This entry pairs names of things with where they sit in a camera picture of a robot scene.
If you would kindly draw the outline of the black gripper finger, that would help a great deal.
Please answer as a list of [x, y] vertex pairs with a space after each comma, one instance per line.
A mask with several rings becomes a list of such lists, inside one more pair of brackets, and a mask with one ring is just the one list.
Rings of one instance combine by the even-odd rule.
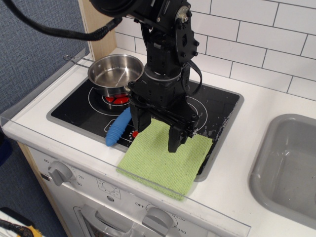
[[151, 114], [147, 109], [136, 105], [130, 105], [133, 125], [138, 132], [144, 131], [151, 124]]
[[176, 125], [172, 125], [169, 129], [168, 151], [175, 153], [181, 144], [187, 140], [187, 132]]

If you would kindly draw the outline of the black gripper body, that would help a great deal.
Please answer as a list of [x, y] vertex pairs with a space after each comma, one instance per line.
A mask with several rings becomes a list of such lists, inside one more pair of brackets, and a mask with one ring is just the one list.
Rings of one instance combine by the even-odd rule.
[[154, 80], [143, 74], [137, 81], [128, 84], [130, 105], [147, 109], [155, 117], [169, 126], [183, 128], [188, 136], [196, 130], [198, 115], [188, 105], [186, 96], [192, 96], [189, 75], [184, 74], [174, 80]]

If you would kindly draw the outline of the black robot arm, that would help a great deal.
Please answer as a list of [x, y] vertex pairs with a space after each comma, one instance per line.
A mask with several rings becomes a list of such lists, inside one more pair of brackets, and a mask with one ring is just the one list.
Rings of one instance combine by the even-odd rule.
[[134, 127], [144, 131], [157, 118], [169, 125], [168, 150], [177, 151], [193, 137], [198, 115], [186, 97], [197, 93], [189, 87], [198, 41], [191, 28], [190, 4], [185, 0], [94, 0], [100, 13], [119, 20], [131, 17], [141, 26], [147, 51], [143, 74], [128, 84]]

